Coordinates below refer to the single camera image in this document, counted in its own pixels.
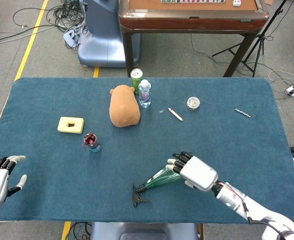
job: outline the green can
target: green can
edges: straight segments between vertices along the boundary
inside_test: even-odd
[[[130,73],[132,86],[135,88],[135,95],[139,95],[139,83],[142,80],[142,71],[138,68],[135,68]]]

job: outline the wooden table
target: wooden table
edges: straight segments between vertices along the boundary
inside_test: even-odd
[[[133,66],[131,35],[135,33],[241,34],[244,39],[224,77],[231,77],[269,18],[264,0],[224,3],[161,3],[160,0],[119,0],[128,77]]]

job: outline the yellow sponge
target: yellow sponge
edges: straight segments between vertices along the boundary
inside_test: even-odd
[[[59,121],[58,131],[62,133],[81,134],[85,121],[80,117],[62,116]]]

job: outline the small round tin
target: small round tin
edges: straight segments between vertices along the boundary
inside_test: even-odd
[[[188,99],[187,101],[187,108],[191,111],[196,111],[200,106],[200,100],[195,97],[195,96],[192,96]]]

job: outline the water bottle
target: water bottle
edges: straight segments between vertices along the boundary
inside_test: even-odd
[[[143,79],[139,83],[139,103],[141,107],[146,108],[151,104],[151,84]]]

